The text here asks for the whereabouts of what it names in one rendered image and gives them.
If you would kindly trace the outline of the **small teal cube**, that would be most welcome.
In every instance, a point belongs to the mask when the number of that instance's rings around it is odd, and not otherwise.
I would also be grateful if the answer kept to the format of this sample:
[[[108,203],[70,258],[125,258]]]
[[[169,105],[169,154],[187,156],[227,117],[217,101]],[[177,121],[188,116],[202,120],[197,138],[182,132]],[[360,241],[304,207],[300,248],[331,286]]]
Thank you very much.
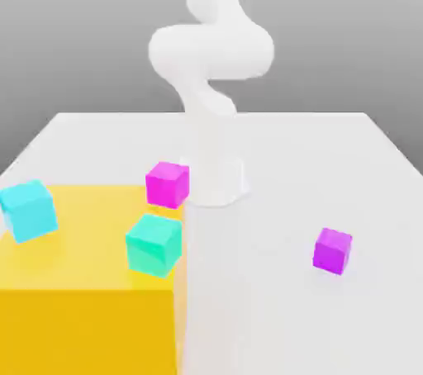
[[[130,270],[166,278],[182,256],[181,221],[144,214],[126,233],[126,256]]]

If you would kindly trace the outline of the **small magenta cube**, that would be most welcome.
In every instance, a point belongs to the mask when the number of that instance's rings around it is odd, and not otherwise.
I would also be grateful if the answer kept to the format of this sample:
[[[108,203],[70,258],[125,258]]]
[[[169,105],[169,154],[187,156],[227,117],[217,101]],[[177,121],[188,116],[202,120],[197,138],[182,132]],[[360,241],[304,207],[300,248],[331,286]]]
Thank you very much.
[[[170,162],[158,162],[146,175],[147,202],[178,209],[189,195],[189,167]]]

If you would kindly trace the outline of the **small cyan cube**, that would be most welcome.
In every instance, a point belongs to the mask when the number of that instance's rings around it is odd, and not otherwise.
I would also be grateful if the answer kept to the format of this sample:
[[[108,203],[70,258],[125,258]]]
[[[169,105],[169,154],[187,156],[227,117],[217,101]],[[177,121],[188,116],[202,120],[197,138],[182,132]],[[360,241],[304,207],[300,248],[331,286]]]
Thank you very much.
[[[0,208],[17,244],[59,228],[53,197],[40,180],[0,190]]]

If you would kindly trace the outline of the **large yellow box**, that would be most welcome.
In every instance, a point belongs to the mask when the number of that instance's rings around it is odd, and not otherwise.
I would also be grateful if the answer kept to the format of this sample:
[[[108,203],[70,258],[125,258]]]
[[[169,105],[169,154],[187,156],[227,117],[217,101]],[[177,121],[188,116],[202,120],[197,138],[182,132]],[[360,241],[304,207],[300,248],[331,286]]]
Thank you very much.
[[[59,229],[0,237],[0,375],[183,375],[187,261],[131,271],[126,233],[151,206],[142,186],[53,185]]]

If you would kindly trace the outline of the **small purple cube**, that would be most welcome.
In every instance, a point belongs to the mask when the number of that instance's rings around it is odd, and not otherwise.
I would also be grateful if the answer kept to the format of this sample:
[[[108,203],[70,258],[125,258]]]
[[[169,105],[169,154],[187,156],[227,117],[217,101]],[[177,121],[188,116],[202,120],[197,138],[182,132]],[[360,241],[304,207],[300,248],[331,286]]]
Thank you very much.
[[[352,235],[323,228],[315,243],[313,266],[341,275],[349,261],[352,240]]]

